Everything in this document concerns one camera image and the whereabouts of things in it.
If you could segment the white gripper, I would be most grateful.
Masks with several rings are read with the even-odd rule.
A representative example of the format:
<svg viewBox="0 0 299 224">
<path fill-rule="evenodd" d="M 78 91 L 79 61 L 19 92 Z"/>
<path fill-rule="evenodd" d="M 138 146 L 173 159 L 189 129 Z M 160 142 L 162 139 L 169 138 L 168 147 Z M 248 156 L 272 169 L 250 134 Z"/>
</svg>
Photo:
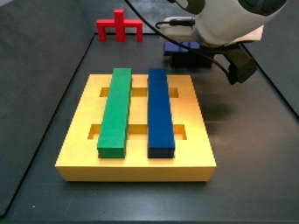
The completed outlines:
<svg viewBox="0 0 299 224">
<path fill-rule="evenodd" d="M 157 27 L 161 34 L 177 42 L 201 43 L 198 24 L 197 17 L 166 17 L 157 23 Z"/>
</svg>

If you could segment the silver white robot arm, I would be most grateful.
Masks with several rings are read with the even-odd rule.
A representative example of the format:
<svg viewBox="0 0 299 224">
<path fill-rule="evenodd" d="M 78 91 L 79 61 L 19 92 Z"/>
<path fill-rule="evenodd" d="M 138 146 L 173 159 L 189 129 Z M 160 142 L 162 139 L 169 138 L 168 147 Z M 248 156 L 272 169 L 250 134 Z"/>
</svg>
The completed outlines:
<svg viewBox="0 0 299 224">
<path fill-rule="evenodd" d="M 217 48 L 242 41 L 258 41 L 264 24 L 288 0 L 173 0 L 190 17 L 166 17 L 162 35 L 178 42 L 196 41 Z"/>
</svg>

